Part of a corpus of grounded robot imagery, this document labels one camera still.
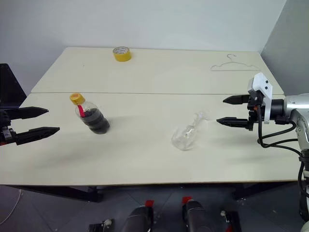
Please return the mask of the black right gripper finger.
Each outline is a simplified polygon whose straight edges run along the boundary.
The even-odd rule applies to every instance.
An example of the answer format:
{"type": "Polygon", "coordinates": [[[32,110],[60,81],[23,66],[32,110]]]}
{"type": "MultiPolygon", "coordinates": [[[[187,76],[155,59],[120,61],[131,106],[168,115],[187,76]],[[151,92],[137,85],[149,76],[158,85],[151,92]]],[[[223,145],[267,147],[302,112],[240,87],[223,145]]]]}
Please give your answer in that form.
{"type": "Polygon", "coordinates": [[[247,119],[239,119],[236,117],[223,117],[216,120],[218,123],[234,127],[234,128],[247,128],[248,127],[248,120],[247,119]]]}
{"type": "Polygon", "coordinates": [[[224,103],[232,105],[244,104],[248,103],[248,101],[249,101],[249,95],[233,95],[223,100],[224,103]]]}

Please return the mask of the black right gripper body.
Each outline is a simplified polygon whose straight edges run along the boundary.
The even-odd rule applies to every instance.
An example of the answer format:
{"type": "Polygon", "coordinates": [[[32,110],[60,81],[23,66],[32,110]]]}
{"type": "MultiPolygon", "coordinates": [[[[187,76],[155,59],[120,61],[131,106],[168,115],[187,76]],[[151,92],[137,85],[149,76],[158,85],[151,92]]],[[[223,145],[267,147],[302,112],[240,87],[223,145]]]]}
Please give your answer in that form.
{"type": "Polygon", "coordinates": [[[254,123],[264,121],[265,107],[263,106],[264,95],[261,91],[252,92],[249,95],[247,109],[249,110],[248,125],[246,129],[253,131],[254,123]]]}

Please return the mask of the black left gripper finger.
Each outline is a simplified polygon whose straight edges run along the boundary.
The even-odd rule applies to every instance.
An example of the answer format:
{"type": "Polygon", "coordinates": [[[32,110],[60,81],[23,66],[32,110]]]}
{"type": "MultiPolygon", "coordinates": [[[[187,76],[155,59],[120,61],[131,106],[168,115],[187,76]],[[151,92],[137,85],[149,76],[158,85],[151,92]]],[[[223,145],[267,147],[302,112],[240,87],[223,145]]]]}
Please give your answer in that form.
{"type": "Polygon", "coordinates": [[[49,110],[32,106],[32,107],[6,109],[5,112],[9,116],[10,120],[15,120],[15,119],[28,119],[38,117],[40,115],[48,113],[49,110]]]}
{"type": "Polygon", "coordinates": [[[57,133],[60,127],[40,127],[36,129],[28,130],[23,133],[15,133],[14,142],[17,145],[35,142],[41,139],[45,139],[57,133]]]}

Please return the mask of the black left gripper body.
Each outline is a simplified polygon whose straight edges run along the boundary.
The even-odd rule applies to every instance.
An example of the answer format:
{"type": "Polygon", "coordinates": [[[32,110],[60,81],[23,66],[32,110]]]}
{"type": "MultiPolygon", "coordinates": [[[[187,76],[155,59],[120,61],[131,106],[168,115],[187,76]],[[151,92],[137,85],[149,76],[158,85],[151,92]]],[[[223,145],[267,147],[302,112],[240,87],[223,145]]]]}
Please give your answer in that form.
{"type": "Polygon", "coordinates": [[[10,128],[15,109],[0,110],[0,145],[15,143],[16,132],[10,128]]]}

